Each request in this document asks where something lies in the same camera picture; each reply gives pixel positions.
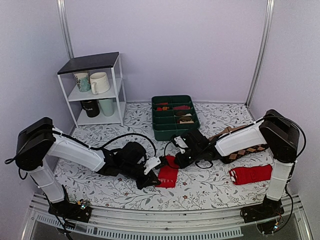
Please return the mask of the red and cream sock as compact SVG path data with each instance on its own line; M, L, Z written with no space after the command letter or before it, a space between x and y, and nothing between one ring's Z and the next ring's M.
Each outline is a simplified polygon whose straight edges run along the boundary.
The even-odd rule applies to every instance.
M156 185L157 188L175 188L178 178L179 166L175 164L175 157L172 155L165 156L169 166L166 165L162 167L158 174L158 180L160 181L159 185Z

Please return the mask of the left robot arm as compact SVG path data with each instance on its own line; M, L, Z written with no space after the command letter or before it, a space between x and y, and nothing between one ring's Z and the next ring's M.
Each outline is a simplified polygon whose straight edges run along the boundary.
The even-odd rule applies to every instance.
M168 163L164 156L148 158L146 149L134 141L112 150L104 145L89 146L55 128L51 118L43 117L18 134L13 161L35 180L63 217L74 213L74 205L68 201L66 191L48 167L47 156L74 162L102 176L125 175L134 179L140 190L160 185L153 170Z

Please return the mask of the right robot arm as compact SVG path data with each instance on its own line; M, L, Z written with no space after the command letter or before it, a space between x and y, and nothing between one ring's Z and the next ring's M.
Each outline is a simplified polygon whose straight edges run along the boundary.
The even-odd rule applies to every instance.
M262 218L269 218L278 210L278 203L287 183L291 180L297 158L303 152L298 149L300 138L305 138L302 128L274 109L248 124L227 128L211 138L205 137L197 128L190 129L172 139L180 149L175 163L186 168L192 163L220 160L230 164L246 155L269 150L274 160L266 201L259 206Z

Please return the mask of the rolled socks in bin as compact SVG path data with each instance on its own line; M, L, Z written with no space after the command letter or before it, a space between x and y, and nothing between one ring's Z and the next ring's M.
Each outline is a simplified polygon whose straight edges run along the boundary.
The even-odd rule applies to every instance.
M173 117L177 124L182 122L194 123L197 119L195 107L190 101L156 103L152 106L152 114L156 118Z

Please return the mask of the black argyle sock pair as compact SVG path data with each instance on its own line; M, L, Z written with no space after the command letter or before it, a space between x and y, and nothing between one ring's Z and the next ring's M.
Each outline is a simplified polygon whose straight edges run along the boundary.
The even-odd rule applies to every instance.
M263 151L267 150L268 148L269 148L268 144L254 145L254 146L251 146L251 147L248 147L245 149L235 151L227 156L223 156L221 161L224 164L230 164L230 163L233 163L234 161L236 161L239 158L242 158L246 155L263 152Z

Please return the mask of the tan ribbed sock pair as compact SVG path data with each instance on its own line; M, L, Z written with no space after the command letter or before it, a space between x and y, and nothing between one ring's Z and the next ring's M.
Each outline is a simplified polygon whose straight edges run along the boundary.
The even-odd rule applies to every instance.
M224 134L229 134L229 133L234 132L234 131L236 131L236 130L240 130L240 129L244 128L244 127L246 127L246 125L242 125L242 126L234 127L234 128L228 126L228 127L226 127L223 131L221 131L220 133L218 133L218 134L216 134L216 135L214 135L214 136L209 137L208 140L209 140L209 141L212 141L214 138L218 138L218 137L220 137L220 136L222 136L222 135L224 135Z

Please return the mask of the green divided storage bin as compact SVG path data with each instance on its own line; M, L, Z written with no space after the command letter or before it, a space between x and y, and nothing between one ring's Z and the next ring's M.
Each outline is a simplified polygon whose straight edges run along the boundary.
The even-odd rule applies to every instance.
M191 129L200 121L189 95L160 95L151 98L152 129L157 141L169 141Z

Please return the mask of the folded red sock pair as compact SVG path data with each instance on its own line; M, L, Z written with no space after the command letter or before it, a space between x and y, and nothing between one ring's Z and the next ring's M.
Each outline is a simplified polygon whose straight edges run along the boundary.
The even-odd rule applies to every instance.
M231 181L235 185L246 185L271 179L273 167L270 164L253 167L236 167L229 170Z

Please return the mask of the mint green mug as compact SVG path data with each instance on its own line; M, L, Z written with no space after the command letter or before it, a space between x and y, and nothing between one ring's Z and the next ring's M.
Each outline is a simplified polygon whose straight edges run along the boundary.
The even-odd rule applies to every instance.
M112 98L99 99L98 102L99 102L99 105L101 107L103 114L106 117L110 117L114 114L114 105L113 105Z

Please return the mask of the black mug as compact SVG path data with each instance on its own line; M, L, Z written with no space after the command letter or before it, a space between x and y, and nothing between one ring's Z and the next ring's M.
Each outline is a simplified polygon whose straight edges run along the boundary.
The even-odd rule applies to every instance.
M99 105L98 105L97 100L95 100L95 99L82 100L80 103L81 103L82 108L86 112L86 115L89 118L97 117L100 114L100 109L99 109Z

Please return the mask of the white ceramic mug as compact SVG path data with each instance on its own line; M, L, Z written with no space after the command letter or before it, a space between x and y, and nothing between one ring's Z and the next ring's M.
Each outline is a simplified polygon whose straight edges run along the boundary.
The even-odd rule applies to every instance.
M89 77L91 91L94 95L102 94L110 89L110 83L106 72L96 72Z

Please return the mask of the white shelf unit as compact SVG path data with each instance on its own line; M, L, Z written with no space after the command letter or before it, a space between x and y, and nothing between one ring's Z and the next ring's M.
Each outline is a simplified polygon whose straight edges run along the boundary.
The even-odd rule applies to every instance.
M76 127L124 125L127 99L119 52L72 58L57 77Z

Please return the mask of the floral teal mug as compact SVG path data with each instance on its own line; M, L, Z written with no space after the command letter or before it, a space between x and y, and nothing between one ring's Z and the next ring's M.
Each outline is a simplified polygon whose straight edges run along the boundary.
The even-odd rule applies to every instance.
M91 90L90 76L88 71L76 72L73 74L78 90L85 93Z

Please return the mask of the aluminium front rail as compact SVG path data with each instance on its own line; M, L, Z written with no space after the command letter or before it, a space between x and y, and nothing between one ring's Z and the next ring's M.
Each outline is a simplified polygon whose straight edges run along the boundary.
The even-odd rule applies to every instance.
M93 206L88 222L68 226L48 212L35 194L22 230L24 240L311 240L313 234L297 195L282 199L284 214L245 222L239 206L154 211Z

